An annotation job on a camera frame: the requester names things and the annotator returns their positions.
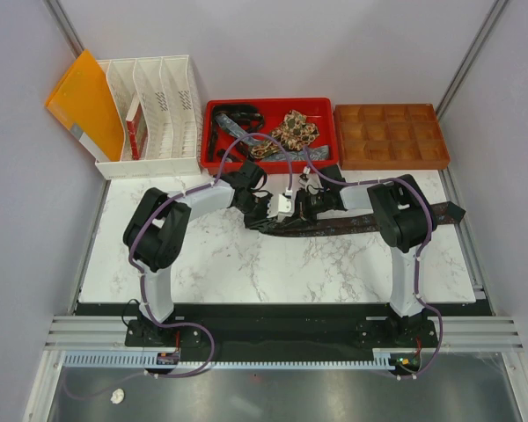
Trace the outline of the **brown blue patterned tie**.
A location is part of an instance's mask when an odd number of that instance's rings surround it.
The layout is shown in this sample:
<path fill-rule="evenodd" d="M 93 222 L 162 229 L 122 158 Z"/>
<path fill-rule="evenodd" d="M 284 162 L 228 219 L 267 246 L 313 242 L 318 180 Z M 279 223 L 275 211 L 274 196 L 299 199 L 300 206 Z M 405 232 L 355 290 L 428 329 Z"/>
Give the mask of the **brown blue patterned tie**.
<path fill-rule="evenodd" d="M 436 216 L 436 225 L 459 225 L 466 211 L 457 204 L 448 201 L 432 205 Z M 324 237 L 379 232 L 379 226 L 373 214 L 354 217 L 328 218 L 317 222 L 296 220 L 289 223 L 270 224 L 259 232 L 277 237 Z"/>

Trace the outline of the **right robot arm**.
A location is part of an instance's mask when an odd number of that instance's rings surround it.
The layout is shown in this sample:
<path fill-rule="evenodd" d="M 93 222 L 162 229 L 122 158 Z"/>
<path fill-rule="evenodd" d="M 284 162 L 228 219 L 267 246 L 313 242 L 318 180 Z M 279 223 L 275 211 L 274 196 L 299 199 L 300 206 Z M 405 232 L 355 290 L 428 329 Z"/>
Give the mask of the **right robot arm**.
<path fill-rule="evenodd" d="M 348 182 L 334 165 L 317 172 L 321 184 L 297 192 L 296 213 L 309 222 L 331 210 L 369 209 L 390 248 L 392 292 L 385 335 L 396 346 L 413 340 L 427 321 L 421 291 L 421 254 L 437 221 L 430 204 L 410 174 L 386 180 Z"/>

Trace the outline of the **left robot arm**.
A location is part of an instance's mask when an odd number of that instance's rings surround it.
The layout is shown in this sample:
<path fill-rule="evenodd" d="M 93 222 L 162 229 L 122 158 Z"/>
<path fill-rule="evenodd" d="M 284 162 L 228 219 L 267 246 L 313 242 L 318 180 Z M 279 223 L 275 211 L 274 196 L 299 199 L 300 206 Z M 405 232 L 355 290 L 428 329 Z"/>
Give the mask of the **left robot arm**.
<path fill-rule="evenodd" d="M 206 184 L 182 193 L 169 194 L 151 188 L 145 192 L 122 241 L 128 247 L 128 262 L 140 274 L 140 312 L 149 321 L 145 336 L 157 346 L 168 345 L 175 336 L 171 290 L 172 264 L 184 244 L 190 222 L 233 207 L 258 222 L 268 218 L 271 193 L 260 196 L 260 183 L 268 175 L 252 162 L 238 171 L 217 175 Z"/>

